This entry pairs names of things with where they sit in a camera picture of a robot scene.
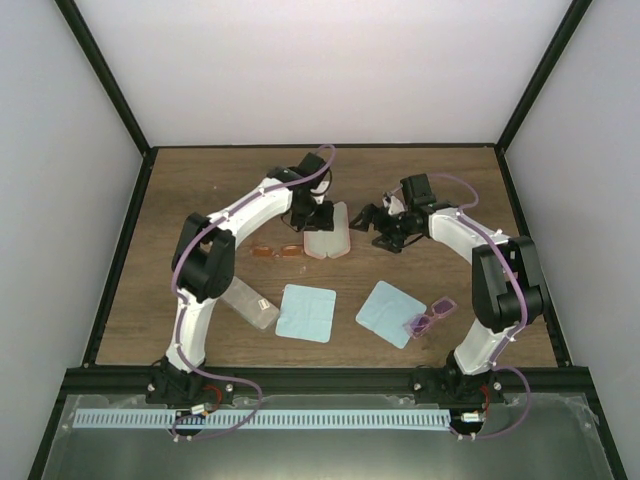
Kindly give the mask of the pink glasses case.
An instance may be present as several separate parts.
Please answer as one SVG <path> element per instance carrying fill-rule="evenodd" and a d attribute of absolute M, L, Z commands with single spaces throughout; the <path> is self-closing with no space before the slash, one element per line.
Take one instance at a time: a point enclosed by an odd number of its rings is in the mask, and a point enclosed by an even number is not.
<path fill-rule="evenodd" d="M 348 207 L 345 202 L 334 205 L 332 231 L 306 231 L 303 235 L 304 253 L 315 259 L 337 259 L 350 252 Z"/>

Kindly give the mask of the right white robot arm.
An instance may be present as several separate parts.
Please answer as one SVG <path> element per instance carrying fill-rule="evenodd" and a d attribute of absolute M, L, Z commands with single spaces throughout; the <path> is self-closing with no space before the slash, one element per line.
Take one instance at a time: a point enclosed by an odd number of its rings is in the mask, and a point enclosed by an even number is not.
<path fill-rule="evenodd" d="M 489 381 L 507 346 L 549 305 L 549 292 L 533 240 L 510 237 L 467 216 L 467 206 L 440 201 L 429 175 L 400 182 L 402 195 L 383 196 L 350 221 L 353 230 L 374 230 L 373 246 L 398 254 L 422 238 L 439 242 L 471 266 L 474 321 L 441 370 L 447 396 L 465 403 Z"/>

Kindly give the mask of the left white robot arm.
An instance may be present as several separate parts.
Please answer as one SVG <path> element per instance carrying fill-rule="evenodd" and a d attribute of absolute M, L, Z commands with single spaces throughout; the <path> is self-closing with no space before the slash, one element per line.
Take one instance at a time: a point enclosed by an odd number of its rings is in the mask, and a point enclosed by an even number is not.
<path fill-rule="evenodd" d="M 268 221 L 289 218 L 295 232 L 332 231 L 334 146 L 306 154 L 297 166 L 276 167 L 249 193 L 217 212 L 185 220 L 172 259 L 177 299 L 170 344 L 154 369 L 151 393 L 184 404 L 204 392 L 205 341 L 216 303 L 235 274 L 237 248 Z"/>

